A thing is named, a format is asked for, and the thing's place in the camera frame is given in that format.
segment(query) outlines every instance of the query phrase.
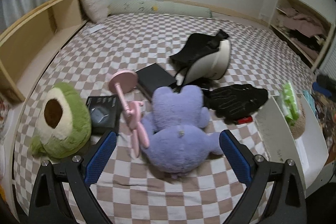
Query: metal screw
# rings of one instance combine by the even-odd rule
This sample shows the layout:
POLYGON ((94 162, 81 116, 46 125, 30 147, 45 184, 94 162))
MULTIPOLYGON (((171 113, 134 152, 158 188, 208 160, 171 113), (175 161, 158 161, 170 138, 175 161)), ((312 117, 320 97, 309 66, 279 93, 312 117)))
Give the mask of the metal screw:
POLYGON ((49 160, 44 160, 44 161, 41 163, 42 166, 47 166, 48 164, 49 164, 49 160))
POLYGON ((79 162, 82 159, 82 157, 80 155, 76 155, 72 157, 72 161, 73 162, 79 162))
POLYGON ((289 166, 294 166, 295 165, 295 161, 293 161, 292 159, 287 160, 287 163, 289 166))
POLYGON ((264 161, 264 157, 263 157, 262 155, 256 155, 256 156, 255 156, 255 159, 256 159, 257 162, 262 162, 262 161, 264 161))

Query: black glove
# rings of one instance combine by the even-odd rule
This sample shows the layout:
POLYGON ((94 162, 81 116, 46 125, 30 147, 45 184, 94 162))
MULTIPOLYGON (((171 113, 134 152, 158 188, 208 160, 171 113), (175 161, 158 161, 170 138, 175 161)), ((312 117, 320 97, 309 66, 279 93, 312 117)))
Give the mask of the black glove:
POLYGON ((266 89, 234 84, 209 92, 207 105, 216 115, 236 121, 255 112, 268 100, 266 89))

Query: blue gripper pad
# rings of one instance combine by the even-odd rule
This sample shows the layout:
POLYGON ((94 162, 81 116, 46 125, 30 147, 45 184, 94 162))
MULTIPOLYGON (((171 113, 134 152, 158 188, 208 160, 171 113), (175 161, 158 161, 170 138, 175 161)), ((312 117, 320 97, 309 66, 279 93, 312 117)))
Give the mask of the blue gripper pad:
POLYGON ((222 131, 219 135, 219 145, 239 182, 248 187, 252 182, 251 167, 225 131, 222 131))
POLYGON ((116 145, 117 135, 110 132, 86 167, 84 182, 88 187, 97 183, 116 145))

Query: pink clothes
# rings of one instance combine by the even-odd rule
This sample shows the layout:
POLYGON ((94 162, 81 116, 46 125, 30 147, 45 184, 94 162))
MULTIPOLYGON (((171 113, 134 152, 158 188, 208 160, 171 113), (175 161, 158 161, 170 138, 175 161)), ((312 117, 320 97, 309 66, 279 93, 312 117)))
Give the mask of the pink clothes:
POLYGON ((325 35, 325 30, 321 22, 309 15, 299 13, 294 8, 281 8, 287 15, 278 15, 280 25, 291 30, 298 30, 307 37, 313 37, 318 34, 325 35))

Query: wooden shelf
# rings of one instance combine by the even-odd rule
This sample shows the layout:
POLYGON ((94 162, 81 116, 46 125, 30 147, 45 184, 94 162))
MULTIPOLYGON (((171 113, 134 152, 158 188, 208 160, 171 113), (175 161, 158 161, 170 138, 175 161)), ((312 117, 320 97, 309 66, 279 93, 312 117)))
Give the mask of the wooden shelf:
POLYGON ((278 10, 279 12, 281 12, 281 13, 287 15, 286 12, 285 12, 284 10, 282 10, 281 8, 277 7, 277 10, 278 10))
POLYGON ((23 96, 27 98, 31 95, 38 80, 41 78, 49 63, 63 47, 64 43, 85 23, 86 21, 83 21, 79 25, 57 31, 52 39, 38 52, 16 83, 16 86, 23 96))
POLYGON ((57 52, 84 23, 79 0, 49 0, 0 35, 0 92, 10 103, 31 95, 57 52))
POLYGON ((302 54, 305 59, 308 61, 307 65, 309 64, 309 67, 312 71, 315 71, 319 65, 321 64, 322 60, 324 59, 329 46, 331 44, 331 40, 334 34, 335 30, 335 24, 329 22, 323 15, 321 15, 319 12, 317 12, 313 7, 310 7, 306 3, 302 2, 301 0, 278 0, 276 4, 276 8, 274 9, 271 21, 270 21, 270 27, 276 31, 276 34, 279 34, 281 38, 284 38, 285 41, 288 42, 288 45, 294 50, 296 53, 302 54), (290 38, 287 34, 283 33, 278 27, 278 15, 286 15, 286 12, 282 8, 294 8, 299 12, 302 12, 304 14, 313 15, 316 17, 321 24, 323 25, 325 32, 327 34, 327 37, 325 39, 325 42, 322 46, 322 49, 320 50, 316 60, 312 60, 308 54, 301 49, 293 40, 290 38))
POLYGON ((276 25, 271 24, 272 28, 274 28, 277 32, 279 32, 281 35, 283 35, 295 48, 297 48, 300 53, 302 53, 304 55, 304 57, 308 60, 308 62, 310 64, 314 64, 314 61, 309 57, 309 55, 303 50, 301 49, 294 41, 291 40, 291 38, 285 34, 284 32, 282 32, 276 25))

